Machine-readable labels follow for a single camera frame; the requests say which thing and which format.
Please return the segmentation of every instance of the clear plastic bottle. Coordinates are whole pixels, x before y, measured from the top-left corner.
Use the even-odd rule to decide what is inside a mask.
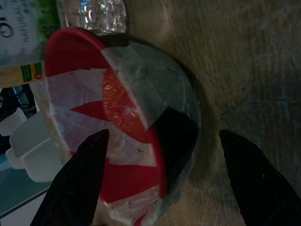
[[[97,35],[125,32],[123,0],[57,0],[62,27],[82,27]]]

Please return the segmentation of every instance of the black pointed object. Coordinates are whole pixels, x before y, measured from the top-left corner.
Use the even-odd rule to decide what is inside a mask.
[[[300,226],[301,200],[263,152],[230,131],[221,130],[219,135],[246,226]]]
[[[109,130],[89,136],[53,180],[31,226],[89,226],[100,192]]]

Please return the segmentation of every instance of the wooden table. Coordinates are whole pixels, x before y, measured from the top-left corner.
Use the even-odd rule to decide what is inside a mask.
[[[183,62],[198,81],[197,163],[158,226],[243,226],[218,137],[255,142],[301,195],[301,3],[298,0],[127,0],[130,33]],[[31,85],[43,112],[43,83]],[[51,122],[47,122],[60,147]],[[63,161],[69,154],[61,150]],[[99,204],[95,222],[107,219]]]

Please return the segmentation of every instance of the wood grain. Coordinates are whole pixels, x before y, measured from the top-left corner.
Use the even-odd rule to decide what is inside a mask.
[[[157,225],[245,225],[227,176],[218,138],[222,128],[262,148],[301,195],[300,1],[126,3],[130,34],[178,59],[198,82],[202,111],[198,160],[182,199]],[[42,105],[45,100],[37,101]],[[99,203],[95,222],[103,220],[121,225],[109,220]]]

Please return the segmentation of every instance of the wooden surface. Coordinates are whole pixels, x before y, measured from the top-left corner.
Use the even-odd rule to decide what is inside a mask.
[[[218,138],[222,128],[262,148],[301,195],[300,1],[126,2],[130,33],[183,62],[198,81],[202,111],[198,160],[182,199],[157,225],[245,225],[227,176]],[[43,84],[31,87],[41,109],[46,109]],[[103,206],[98,208],[95,222],[101,223]],[[107,217],[105,221],[120,225]]]

